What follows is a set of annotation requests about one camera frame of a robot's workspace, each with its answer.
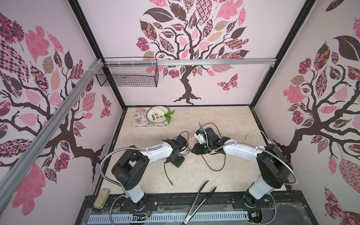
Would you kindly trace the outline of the pink power strip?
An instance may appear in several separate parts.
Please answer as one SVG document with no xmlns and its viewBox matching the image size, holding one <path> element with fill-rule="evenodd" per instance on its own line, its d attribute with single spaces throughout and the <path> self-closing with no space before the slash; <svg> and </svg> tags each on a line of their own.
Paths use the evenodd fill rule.
<svg viewBox="0 0 360 225">
<path fill-rule="evenodd" d="M 188 146 L 189 146 L 189 148 L 190 149 L 193 149 L 194 148 L 194 146 L 196 145 L 196 139 L 194 138 L 194 137 L 192 137 L 192 138 L 189 138 L 189 140 L 188 140 Z"/>
</svg>

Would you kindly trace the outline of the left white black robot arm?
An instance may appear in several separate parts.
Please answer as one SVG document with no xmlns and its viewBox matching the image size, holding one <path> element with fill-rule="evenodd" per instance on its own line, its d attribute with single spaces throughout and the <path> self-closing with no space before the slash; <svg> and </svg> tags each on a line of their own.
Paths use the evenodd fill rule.
<svg viewBox="0 0 360 225">
<path fill-rule="evenodd" d="M 125 197 L 130 200 L 135 211 L 141 211 L 146 202 L 145 193 L 140 186 L 140 181 L 148 165 L 166 159 L 166 163 L 171 163 L 179 168 L 185 161 L 181 154 L 188 147 L 188 140 L 181 135 L 172 139 L 162 140 L 159 145 L 148 148 L 137 148 L 130 146 L 113 151 L 104 157 L 100 163 L 101 177 L 119 186 Z M 106 176 L 103 171 L 105 162 L 115 153 L 124 152 L 111 169 L 115 179 Z"/>
</svg>

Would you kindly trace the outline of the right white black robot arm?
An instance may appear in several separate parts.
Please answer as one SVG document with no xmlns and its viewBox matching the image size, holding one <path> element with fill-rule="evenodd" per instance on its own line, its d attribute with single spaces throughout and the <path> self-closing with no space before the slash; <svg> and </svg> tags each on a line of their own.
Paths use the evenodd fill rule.
<svg viewBox="0 0 360 225">
<path fill-rule="evenodd" d="M 196 155 L 220 153 L 237 156 L 258 165 L 261 176 L 243 196 L 243 202 L 248 208 L 255 208 L 259 201 L 272 191 L 298 182 L 291 163 L 272 143 L 266 146 L 253 146 L 226 136 L 219 137 L 210 127 L 197 130 L 194 138 L 196 144 L 191 152 Z"/>
</svg>

